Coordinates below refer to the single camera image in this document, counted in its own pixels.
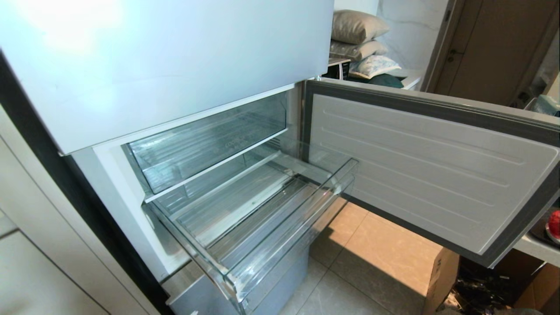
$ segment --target refrigerator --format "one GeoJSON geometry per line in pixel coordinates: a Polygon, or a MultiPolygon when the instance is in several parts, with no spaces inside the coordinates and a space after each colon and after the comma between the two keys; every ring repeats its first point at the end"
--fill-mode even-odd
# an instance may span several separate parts
{"type": "Polygon", "coordinates": [[[558,198],[557,118],[320,78],[332,1],[0,11],[4,110],[177,314],[277,313],[347,201],[493,267],[558,198]]]}

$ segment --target dark green cushion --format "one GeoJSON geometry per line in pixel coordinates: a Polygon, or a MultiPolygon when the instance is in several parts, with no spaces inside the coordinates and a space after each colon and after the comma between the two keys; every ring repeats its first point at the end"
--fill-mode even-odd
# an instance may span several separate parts
{"type": "Polygon", "coordinates": [[[401,89],[404,87],[404,85],[402,84],[402,82],[400,82],[399,79],[397,79],[396,77],[392,76],[392,75],[388,75],[387,73],[384,73],[382,75],[378,75],[375,76],[371,79],[365,79],[365,78],[354,78],[354,77],[348,77],[349,81],[354,81],[354,82],[360,82],[360,83],[368,83],[368,84],[375,84],[375,85],[382,85],[382,86],[388,86],[388,87],[396,87],[397,89],[401,89]]]}

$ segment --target wooden door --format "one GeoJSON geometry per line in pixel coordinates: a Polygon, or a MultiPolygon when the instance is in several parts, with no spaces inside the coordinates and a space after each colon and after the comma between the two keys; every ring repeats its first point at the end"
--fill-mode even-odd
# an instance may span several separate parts
{"type": "Polygon", "coordinates": [[[557,19],[558,0],[465,1],[435,93],[510,105],[557,19]]]}

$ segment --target refrigerator side panel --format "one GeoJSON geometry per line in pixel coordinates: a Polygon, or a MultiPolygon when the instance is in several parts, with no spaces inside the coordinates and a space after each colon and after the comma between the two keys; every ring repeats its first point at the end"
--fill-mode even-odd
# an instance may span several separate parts
{"type": "Polygon", "coordinates": [[[171,234],[142,210],[142,187],[120,147],[101,152],[87,148],[72,157],[157,281],[188,261],[171,234]]]}

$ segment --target marble wall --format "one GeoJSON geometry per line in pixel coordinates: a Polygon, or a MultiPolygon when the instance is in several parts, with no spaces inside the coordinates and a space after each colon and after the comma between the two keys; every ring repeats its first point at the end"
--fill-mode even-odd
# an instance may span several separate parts
{"type": "Polygon", "coordinates": [[[386,56],[403,69],[425,72],[440,31],[448,0],[379,0],[377,16],[391,30],[378,38],[386,56]]]}
{"type": "Polygon", "coordinates": [[[334,10],[355,10],[377,15],[378,4],[379,0],[334,0],[334,10]]]}

